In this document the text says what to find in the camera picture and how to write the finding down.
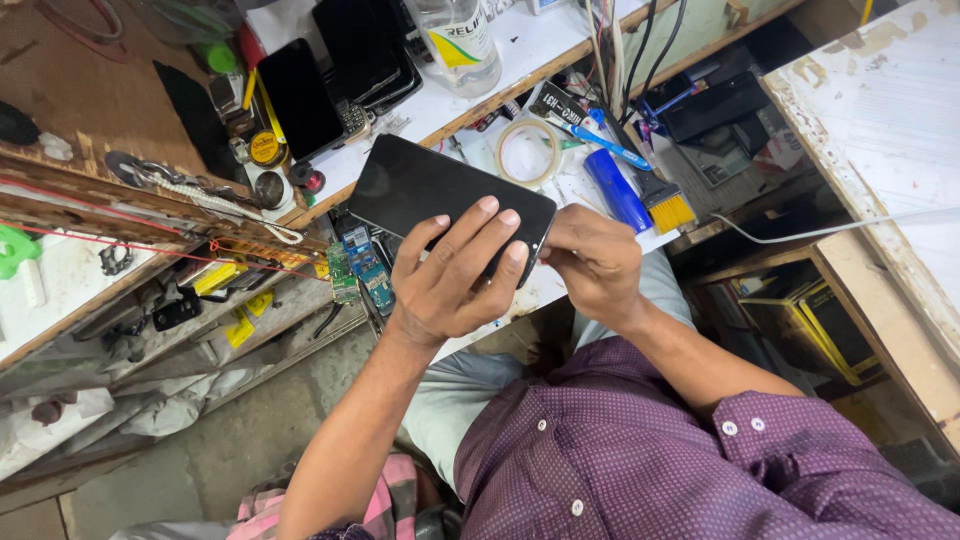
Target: shirt sleeve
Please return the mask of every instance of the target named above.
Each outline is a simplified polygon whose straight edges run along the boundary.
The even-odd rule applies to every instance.
[[[307,540],[374,540],[373,535],[362,525],[351,523],[345,527],[331,528],[314,534]]]
[[[731,463],[818,522],[960,537],[960,517],[924,497],[823,400],[744,392],[720,401],[713,424]]]

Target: hand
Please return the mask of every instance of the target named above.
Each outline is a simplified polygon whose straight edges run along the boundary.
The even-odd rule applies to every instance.
[[[449,337],[466,335],[510,309],[527,262],[527,245],[512,242],[493,279],[480,279],[487,264],[520,225],[516,211],[499,214],[493,196],[480,199],[450,228],[422,263],[430,240],[446,231],[450,218],[418,223],[396,254],[393,283],[396,309],[386,332],[412,346],[439,349]]]
[[[540,250],[564,279],[573,306],[621,335],[643,317],[642,256],[633,228],[580,205],[557,212]]]

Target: pink checkered cloth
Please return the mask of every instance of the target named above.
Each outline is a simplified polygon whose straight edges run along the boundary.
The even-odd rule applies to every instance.
[[[237,524],[227,540],[274,540],[285,489],[251,493],[240,503]],[[405,454],[390,454],[363,521],[363,538],[414,540],[417,468]]]

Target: plastic bottle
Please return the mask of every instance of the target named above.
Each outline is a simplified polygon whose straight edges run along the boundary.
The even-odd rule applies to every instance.
[[[500,80],[500,57],[479,0],[404,0],[453,93],[479,97]]]

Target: fingernail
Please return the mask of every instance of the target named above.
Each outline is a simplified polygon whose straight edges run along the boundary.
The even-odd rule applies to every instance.
[[[500,202],[496,200],[496,197],[487,195],[483,199],[480,199],[480,208],[483,209],[483,211],[495,212],[496,209],[500,208]]]
[[[516,262],[523,262],[527,259],[527,245],[519,240],[507,246],[504,255]]]
[[[500,212],[500,221],[506,223],[507,225],[516,225],[520,222],[520,214],[516,213],[516,210],[510,209]]]

